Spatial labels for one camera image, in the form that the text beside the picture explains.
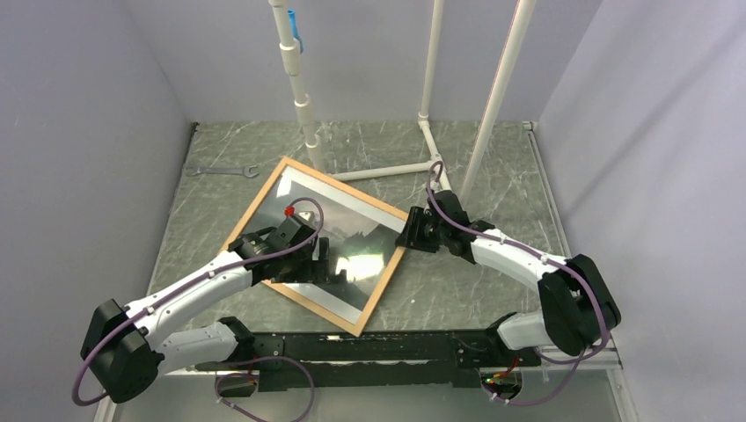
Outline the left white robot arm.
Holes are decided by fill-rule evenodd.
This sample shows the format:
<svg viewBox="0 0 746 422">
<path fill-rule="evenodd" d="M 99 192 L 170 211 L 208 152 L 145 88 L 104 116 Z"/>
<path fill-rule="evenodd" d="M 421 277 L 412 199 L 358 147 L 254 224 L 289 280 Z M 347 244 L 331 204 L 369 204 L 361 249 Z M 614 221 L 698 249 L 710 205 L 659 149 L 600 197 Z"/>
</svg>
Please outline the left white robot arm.
<svg viewBox="0 0 746 422">
<path fill-rule="evenodd" d="M 239 235 L 173 285 L 127 305 L 113 299 L 100 304 L 84 337 L 83 370 L 95 375 L 104 397 L 121 404 L 183 367 L 207 362 L 245 367 L 255 337 L 236 317 L 189 331 L 183 325 L 225 298 L 307 268 L 322 226 L 287 207 L 279 226 Z"/>
</svg>

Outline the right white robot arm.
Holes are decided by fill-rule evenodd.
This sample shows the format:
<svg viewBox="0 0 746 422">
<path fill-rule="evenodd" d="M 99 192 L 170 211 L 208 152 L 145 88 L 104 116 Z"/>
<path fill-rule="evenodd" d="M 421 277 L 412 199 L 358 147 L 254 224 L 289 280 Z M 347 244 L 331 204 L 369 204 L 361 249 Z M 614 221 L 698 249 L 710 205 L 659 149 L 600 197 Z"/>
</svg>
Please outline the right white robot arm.
<svg viewBox="0 0 746 422">
<path fill-rule="evenodd" d="M 526 348 L 555 346 L 579 356 L 601 345 L 622 320 L 596 263 L 578 254 L 552 255 L 505 235 L 492 223 L 470 220 L 450 190 L 411 207 L 396 246 L 435 253 L 442 247 L 465 261 L 492 268 L 538 295 L 540 309 L 495 321 L 485 341 L 487 358 L 505 365 Z"/>
</svg>

